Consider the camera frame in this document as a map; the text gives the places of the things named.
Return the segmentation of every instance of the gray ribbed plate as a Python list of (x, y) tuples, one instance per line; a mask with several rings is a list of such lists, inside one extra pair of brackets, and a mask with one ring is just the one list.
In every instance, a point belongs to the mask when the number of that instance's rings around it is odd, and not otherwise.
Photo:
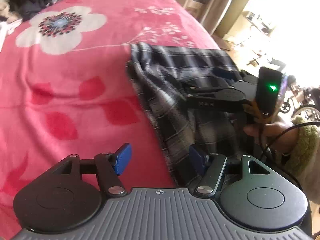
[(280, 233), (256, 233), (226, 219), (209, 199), (193, 197), (186, 188), (133, 188), (110, 199), (84, 226), (58, 235), (23, 229), (14, 240), (310, 240), (298, 227)]

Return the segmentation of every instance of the black device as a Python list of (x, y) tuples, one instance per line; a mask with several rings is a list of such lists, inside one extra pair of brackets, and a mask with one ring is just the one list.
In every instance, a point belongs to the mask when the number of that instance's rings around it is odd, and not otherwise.
[(278, 112), (286, 91), (286, 75), (266, 67), (260, 68), (258, 78), (246, 71), (214, 68), (212, 72), (215, 81), (218, 78), (217, 87), (184, 83), (188, 107), (236, 113), (255, 101), (264, 117)]
[[(299, 229), (307, 198), (275, 171), (250, 155), (230, 161), (195, 145), (189, 154), (203, 174), (191, 193), (127, 193), (118, 175), (131, 158), (129, 144), (90, 160), (71, 154), (15, 196), (13, 209), (23, 229), (13, 239), (311, 239)], [(97, 175), (100, 191), (81, 180), (88, 173)], [(221, 189), (226, 174), (241, 179)]]

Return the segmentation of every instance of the beige sleeve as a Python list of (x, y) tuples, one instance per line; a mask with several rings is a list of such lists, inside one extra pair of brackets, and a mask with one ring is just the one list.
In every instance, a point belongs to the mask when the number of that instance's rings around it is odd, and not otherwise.
[(320, 139), (304, 171), (297, 177), (307, 198), (320, 204)]

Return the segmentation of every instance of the floral blanket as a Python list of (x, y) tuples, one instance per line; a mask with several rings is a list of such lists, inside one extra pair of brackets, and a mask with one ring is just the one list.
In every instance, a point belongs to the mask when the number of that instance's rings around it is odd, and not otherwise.
[[(218, 49), (174, 0), (63, 0), (8, 36), (0, 53), (0, 236), (20, 230), (15, 194), (69, 154), (133, 155), (125, 187), (173, 187), (125, 73), (131, 43)], [(97, 185), (94, 176), (85, 180)]]

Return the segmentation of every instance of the silver screw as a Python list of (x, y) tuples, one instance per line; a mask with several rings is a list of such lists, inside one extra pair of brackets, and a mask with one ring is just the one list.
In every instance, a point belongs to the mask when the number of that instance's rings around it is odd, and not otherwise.
[(124, 188), (119, 186), (114, 186), (114, 187), (110, 187), (108, 191), (113, 195), (119, 195), (124, 192)]
[(197, 188), (197, 191), (201, 194), (210, 194), (213, 189), (209, 186), (200, 186)]

